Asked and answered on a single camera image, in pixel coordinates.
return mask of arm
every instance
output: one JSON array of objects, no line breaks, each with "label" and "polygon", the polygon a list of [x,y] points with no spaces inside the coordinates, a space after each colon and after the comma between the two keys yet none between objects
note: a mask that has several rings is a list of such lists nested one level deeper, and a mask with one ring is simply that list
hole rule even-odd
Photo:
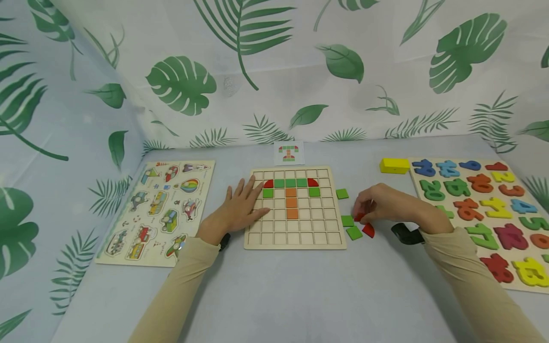
[{"label": "arm", "polygon": [[452,226],[436,207],[385,184],[362,191],[353,215],[361,220],[414,222],[421,227],[425,250],[450,283],[461,309],[481,342],[546,342],[520,307],[478,259],[476,246],[462,228]]},{"label": "arm", "polygon": [[263,188],[253,188],[255,177],[244,186],[240,180],[232,193],[229,186],[225,202],[200,224],[195,238],[187,238],[178,262],[134,329],[129,343],[175,342],[181,333],[194,295],[204,273],[219,253],[219,243],[227,232],[249,226],[270,209],[252,211]]}]

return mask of tabletop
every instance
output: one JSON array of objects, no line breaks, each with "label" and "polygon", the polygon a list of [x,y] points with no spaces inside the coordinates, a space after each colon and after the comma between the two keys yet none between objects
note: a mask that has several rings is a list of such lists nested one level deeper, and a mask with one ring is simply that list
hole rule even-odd
[{"label": "tabletop", "polygon": [[[409,156],[498,159],[479,136],[305,143],[306,165],[329,165],[336,188],[348,190],[349,199],[339,201],[342,214],[358,192],[379,182],[417,195],[410,175],[379,171],[382,158]],[[273,146],[156,150],[137,171],[162,160],[216,161],[205,218],[223,202],[227,185],[252,168],[273,167]],[[204,277],[179,342],[474,342],[423,246],[399,243],[392,225],[377,222],[374,239],[347,237],[346,250],[332,251],[244,250],[243,234],[232,234]],[[52,342],[126,342],[169,272],[93,262]],[[549,297],[508,292],[549,337]]]}]

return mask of orange square tile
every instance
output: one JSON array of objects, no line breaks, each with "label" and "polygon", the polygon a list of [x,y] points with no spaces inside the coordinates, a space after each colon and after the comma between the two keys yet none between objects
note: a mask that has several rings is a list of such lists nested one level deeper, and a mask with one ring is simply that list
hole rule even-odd
[{"label": "orange square tile", "polygon": [[287,209],[286,219],[298,219],[298,209]]},{"label": "orange square tile", "polygon": [[297,198],[286,198],[286,207],[289,207],[289,208],[298,207],[298,199]]},{"label": "orange square tile", "polygon": [[295,188],[286,188],[286,198],[295,198],[298,196],[298,191]]}]

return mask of number puzzle board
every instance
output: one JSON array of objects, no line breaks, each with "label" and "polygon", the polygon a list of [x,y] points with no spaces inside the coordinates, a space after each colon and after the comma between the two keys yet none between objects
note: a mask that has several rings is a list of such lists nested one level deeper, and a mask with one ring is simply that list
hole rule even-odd
[{"label": "number puzzle board", "polygon": [[265,183],[254,210],[271,211],[245,230],[245,249],[347,249],[330,167],[253,169]]},{"label": "number puzzle board", "polygon": [[549,225],[503,161],[409,158],[419,197],[446,211],[506,289],[549,293]]},{"label": "number puzzle board", "polygon": [[215,161],[149,162],[96,262],[173,267],[204,210]]}]

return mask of square grid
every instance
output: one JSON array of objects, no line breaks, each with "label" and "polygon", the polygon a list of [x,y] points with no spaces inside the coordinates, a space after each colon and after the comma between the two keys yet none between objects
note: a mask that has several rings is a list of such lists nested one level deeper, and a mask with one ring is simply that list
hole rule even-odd
[{"label": "square grid", "polygon": [[[346,249],[332,170],[328,166],[251,171],[256,184],[273,180],[254,211],[271,211],[245,230],[245,249]],[[318,185],[309,185],[309,179]]]}]

